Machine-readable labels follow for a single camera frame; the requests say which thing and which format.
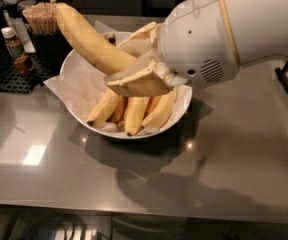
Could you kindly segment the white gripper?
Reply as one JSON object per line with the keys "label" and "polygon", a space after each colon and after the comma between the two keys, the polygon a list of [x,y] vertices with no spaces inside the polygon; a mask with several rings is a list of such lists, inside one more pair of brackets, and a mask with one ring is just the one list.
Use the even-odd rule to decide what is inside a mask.
{"label": "white gripper", "polygon": [[239,72],[224,0],[186,0],[163,24],[146,24],[118,47],[137,59],[104,82],[125,97],[165,95],[185,84],[205,88],[232,80]]}

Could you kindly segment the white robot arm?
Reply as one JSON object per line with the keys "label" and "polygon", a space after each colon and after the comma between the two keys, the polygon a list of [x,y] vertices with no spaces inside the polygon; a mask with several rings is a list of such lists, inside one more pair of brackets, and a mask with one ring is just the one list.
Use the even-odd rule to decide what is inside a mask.
{"label": "white robot arm", "polygon": [[158,96],[231,80],[269,58],[288,60],[288,0],[186,0],[165,19],[156,49],[104,81],[122,96]]}

